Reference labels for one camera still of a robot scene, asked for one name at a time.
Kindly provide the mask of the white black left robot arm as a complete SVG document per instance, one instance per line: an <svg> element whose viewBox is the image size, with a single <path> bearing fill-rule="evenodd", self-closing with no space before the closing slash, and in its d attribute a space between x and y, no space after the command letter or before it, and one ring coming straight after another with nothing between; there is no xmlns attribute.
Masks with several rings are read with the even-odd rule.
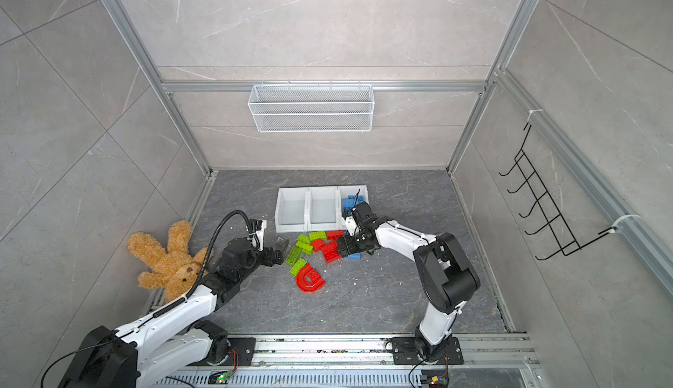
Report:
<svg viewBox="0 0 673 388"><path fill-rule="evenodd" d="M61 387L147 387L191 363L222 363L235 359L228 333L209 321L209 315L229 303L243 282L259 267L281 265L288 242L263 244L266 223L234 210L221 221L240 216L245 237L233 239L211 271L216 239L196 255L189 254L192 227L174 223L168 244L138 232L127 241L129 252L148 266L138 277L140 286L161 289L165 305L120 327L95 328L81 347L66 357L70 364Z"/></svg>

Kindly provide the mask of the red arch lego piece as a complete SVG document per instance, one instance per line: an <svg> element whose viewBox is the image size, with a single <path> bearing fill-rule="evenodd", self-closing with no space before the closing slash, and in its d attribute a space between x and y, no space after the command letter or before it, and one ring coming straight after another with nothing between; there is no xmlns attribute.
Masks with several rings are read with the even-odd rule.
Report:
<svg viewBox="0 0 673 388"><path fill-rule="evenodd" d="M296 286L305 293L315 293L325 287L326 281L311 265L304 265L295 276Z"/></svg>

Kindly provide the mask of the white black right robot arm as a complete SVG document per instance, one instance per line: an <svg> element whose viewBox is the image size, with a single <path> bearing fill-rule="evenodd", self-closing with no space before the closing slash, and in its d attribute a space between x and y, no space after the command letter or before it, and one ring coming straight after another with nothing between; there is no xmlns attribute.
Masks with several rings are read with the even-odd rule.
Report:
<svg viewBox="0 0 673 388"><path fill-rule="evenodd" d="M338 239L341 257L389 249L414 263L428 299L415 330L415 349L420 358L429 360L447 348L458 315L481 286L460 242L448 232L425 234L392 218L378 217L366 202L343 213L342 222L346 232Z"/></svg>

